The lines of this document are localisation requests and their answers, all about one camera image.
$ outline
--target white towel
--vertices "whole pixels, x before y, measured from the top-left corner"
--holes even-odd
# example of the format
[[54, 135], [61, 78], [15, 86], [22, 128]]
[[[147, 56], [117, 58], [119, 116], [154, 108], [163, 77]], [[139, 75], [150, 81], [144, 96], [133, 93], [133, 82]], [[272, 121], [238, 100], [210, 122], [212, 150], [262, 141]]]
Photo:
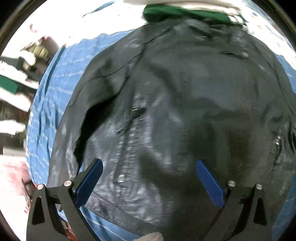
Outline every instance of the white towel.
[[36, 63], [36, 57], [33, 53], [28, 52], [26, 50], [22, 51], [3, 51], [2, 55], [4, 57], [9, 57], [9, 58], [16, 58], [18, 59], [19, 57], [22, 57], [23, 59], [26, 60], [26, 62], [30, 65], [33, 66]]
[[174, 7], [181, 7], [187, 10], [193, 11], [209, 11], [209, 12], [220, 12], [230, 16], [240, 15], [240, 9], [233, 7], [225, 7], [212, 3], [201, 3], [201, 2], [178, 2], [178, 3], [167, 3], [167, 5]]
[[0, 121], [0, 133], [15, 135], [16, 133], [23, 132], [26, 125], [18, 123], [16, 120], [2, 120]]
[[242, 0], [123, 0], [125, 3], [130, 3], [134, 5], [147, 5], [147, 4], [171, 4], [171, 3], [184, 3], [184, 2], [193, 2], [193, 3], [208, 3], [215, 4], [224, 7], [232, 7], [239, 10], [242, 6]]
[[31, 101], [22, 93], [12, 94], [0, 87], [0, 99], [15, 106], [16, 108], [28, 112], [31, 106]]
[[143, 26], [147, 23], [142, 18], [144, 7], [116, 1], [109, 7], [87, 14], [76, 25], [66, 47], [77, 44], [82, 39], [96, 38], [100, 34], [114, 34]]

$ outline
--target wrinkled fabric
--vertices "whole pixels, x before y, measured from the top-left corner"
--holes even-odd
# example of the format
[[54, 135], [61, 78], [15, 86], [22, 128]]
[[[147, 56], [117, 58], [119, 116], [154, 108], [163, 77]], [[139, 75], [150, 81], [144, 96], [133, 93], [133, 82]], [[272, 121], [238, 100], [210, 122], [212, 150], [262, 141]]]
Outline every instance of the wrinkled fabric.
[[210, 19], [215, 24], [231, 24], [229, 17], [220, 12], [192, 11], [164, 4], [147, 5], [143, 11], [143, 17], [148, 23], [157, 23], [168, 18], [179, 18], [182, 16], [198, 20]]
[[194, 11], [209, 11], [209, 12], [220, 12], [220, 13], [224, 13], [230, 16], [236, 16], [236, 15], [240, 15], [241, 11], [238, 11], [234, 8], [230, 8], [230, 7], [223, 7], [221, 5], [217, 5], [217, 4], [210, 4], [210, 3], [206, 3], [206, 2], [184, 2], [184, 3], [170, 3], [167, 4], [170, 6], [176, 6], [176, 7], [181, 7], [184, 9], [188, 9], [188, 10], [194, 10]]
[[220, 5], [223, 7], [231, 7], [237, 10], [240, 10], [243, 5], [242, 0], [123, 0], [123, 2], [134, 4], [134, 5], [147, 5], [147, 4], [159, 4], [159, 3], [165, 3], [165, 4], [208, 3], [208, 4]]
[[100, 158], [89, 210], [141, 236], [200, 240], [219, 211], [195, 174], [204, 159], [237, 186], [262, 184], [274, 221], [295, 173], [295, 104], [274, 54], [239, 26], [148, 24], [88, 65], [47, 186]]

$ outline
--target black jacket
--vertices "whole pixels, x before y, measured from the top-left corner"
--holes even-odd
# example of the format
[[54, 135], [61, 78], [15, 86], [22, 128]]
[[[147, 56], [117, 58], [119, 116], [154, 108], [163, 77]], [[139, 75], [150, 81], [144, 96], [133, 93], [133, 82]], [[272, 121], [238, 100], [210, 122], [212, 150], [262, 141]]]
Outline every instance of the black jacket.
[[199, 240], [219, 209], [195, 173], [263, 185], [275, 220], [295, 173], [296, 98], [282, 66], [239, 26], [148, 24], [98, 54], [56, 133], [48, 187], [94, 158], [86, 207], [139, 235]]

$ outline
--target white surface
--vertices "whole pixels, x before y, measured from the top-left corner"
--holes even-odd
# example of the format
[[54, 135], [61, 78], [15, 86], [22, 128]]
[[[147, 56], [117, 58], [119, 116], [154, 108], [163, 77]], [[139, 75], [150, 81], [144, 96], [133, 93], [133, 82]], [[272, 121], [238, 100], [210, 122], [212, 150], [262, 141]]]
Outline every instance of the white surface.
[[217, 4], [211, 3], [199, 3], [199, 2], [184, 2], [184, 3], [168, 3], [170, 6], [181, 7], [193, 11], [209, 11], [209, 12], [221, 12], [230, 16], [235, 16], [240, 14], [240, 10], [234, 9], [232, 7], [224, 7]]
[[265, 43], [275, 54], [282, 55], [291, 67], [296, 70], [296, 53], [283, 36], [259, 13], [246, 6], [242, 8], [242, 16], [248, 21], [249, 34]]
[[25, 162], [25, 157], [0, 155], [0, 210], [21, 241], [26, 241], [28, 222], [27, 202], [22, 194], [22, 166]]
[[[42, 36], [51, 36], [61, 47], [68, 39], [70, 33], [76, 28], [76, 22], [86, 13], [100, 7], [106, 0], [47, 0], [34, 13], [32, 13], [21, 27], [16, 31], [3, 55], [11, 58], [19, 55], [19, 51], [29, 43]], [[39, 33], [30, 31], [30, 24]]]
[[82, 39], [96, 38], [100, 34], [114, 34], [139, 28], [147, 23], [142, 17], [144, 8], [145, 6], [118, 1], [100, 11], [88, 14], [80, 19], [66, 46], [77, 44]]
[[2, 120], [0, 121], [0, 133], [15, 135], [23, 132], [26, 129], [24, 124], [18, 123], [16, 120]]
[[241, 0], [123, 0], [125, 3], [130, 3], [134, 5], [147, 5], [147, 4], [158, 4], [158, 3], [184, 3], [187, 2], [195, 3], [195, 2], [201, 2], [201, 3], [211, 3], [216, 4], [220, 6], [225, 7], [234, 7], [234, 8], [240, 8], [242, 6]]
[[31, 106], [31, 101], [24, 94], [17, 93], [16, 95], [14, 95], [1, 87], [0, 87], [0, 99], [6, 101], [7, 103], [25, 112], [28, 112]]

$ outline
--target blue fabric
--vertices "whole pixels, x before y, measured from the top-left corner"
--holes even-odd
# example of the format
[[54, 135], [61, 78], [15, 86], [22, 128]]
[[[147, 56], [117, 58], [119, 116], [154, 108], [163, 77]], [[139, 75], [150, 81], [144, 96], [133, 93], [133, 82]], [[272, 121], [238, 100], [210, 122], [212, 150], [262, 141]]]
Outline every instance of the blue fabric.
[[98, 7], [98, 8], [96, 8], [94, 11], [89, 12], [89, 13], [87, 13], [87, 14], [85, 14], [85, 15], [88, 15], [88, 14], [90, 14], [90, 13], [94, 13], [94, 12], [100, 11], [100, 10], [102, 10], [102, 9], [104, 9], [104, 8], [106, 8], [106, 7], [110, 6], [110, 5], [112, 5], [113, 3], [115, 3], [115, 1], [111, 1], [111, 2], [105, 3], [105, 4], [103, 4], [101, 7]]
[[[27, 161], [29, 173], [35, 184], [47, 183], [49, 160], [54, 137], [73, 90], [90, 60], [102, 50], [126, 36], [127, 32], [112, 35], [101, 34], [97, 38], [82, 40], [69, 48], [62, 47], [46, 70], [32, 105], [27, 132]], [[296, 92], [296, 71], [282, 56], [277, 56], [283, 65], [293, 91]], [[111, 224], [91, 211], [81, 211], [94, 232], [102, 241], [134, 240], [136, 235]], [[296, 214], [296, 177], [273, 227], [273, 240], [277, 240]]]
[[196, 162], [196, 174], [205, 187], [212, 203], [222, 209], [225, 204], [224, 191], [201, 160]]

